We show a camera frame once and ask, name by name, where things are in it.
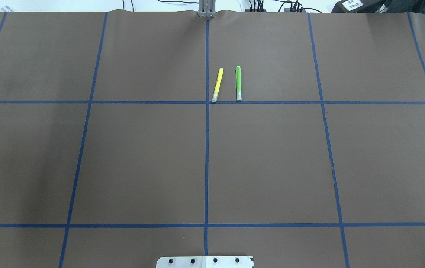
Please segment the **aluminium frame post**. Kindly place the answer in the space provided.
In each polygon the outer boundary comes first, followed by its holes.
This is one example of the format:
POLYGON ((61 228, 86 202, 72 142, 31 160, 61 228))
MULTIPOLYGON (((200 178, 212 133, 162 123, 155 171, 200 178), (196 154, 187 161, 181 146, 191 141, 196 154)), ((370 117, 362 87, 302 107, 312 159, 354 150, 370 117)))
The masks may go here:
POLYGON ((216 0, 198 0, 198 16, 213 18, 217 15, 216 0))

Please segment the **white central pedestal column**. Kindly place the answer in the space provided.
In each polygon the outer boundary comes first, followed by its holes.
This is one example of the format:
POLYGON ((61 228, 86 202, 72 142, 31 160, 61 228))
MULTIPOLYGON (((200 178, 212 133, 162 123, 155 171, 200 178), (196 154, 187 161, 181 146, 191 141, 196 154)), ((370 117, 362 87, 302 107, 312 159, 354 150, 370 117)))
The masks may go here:
POLYGON ((252 256, 165 256, 156 268, 253 268, 252 256))

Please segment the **yellow highlighter pen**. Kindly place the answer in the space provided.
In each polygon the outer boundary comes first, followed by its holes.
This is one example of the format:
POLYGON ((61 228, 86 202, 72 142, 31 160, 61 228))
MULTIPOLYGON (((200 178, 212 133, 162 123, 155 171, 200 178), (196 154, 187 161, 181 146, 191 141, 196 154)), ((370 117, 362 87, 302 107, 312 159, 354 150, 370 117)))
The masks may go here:
POLYGON ((218 101, 218 96, 219 96, 219 91, 220 91, 220 87, 221 87, 221 83, 222 83, 223 73, 224 73, 223 68, 219 68, 211 102, 216 103, 218 101))

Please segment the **green highlighter pen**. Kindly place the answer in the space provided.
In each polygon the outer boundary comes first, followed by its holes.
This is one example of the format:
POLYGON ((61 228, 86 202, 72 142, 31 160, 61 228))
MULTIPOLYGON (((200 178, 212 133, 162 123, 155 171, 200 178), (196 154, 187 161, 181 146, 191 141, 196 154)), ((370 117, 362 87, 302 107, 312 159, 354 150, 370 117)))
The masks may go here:
POLYGON ((242 100, 242 77, 241 77, 241 66, 236 66, 235 68, 236 75, 236 100, 242 100))

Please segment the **black usb hub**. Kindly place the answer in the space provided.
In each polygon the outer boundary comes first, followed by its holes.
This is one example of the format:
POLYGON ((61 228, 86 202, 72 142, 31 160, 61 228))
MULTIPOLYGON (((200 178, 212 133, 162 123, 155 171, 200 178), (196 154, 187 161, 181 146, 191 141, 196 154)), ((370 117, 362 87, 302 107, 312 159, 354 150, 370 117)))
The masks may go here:
POLYGON ((264 0, 248 0, 249 7, 244 8, 244 12, 260 13, 267 12, 264 7, 264 0))

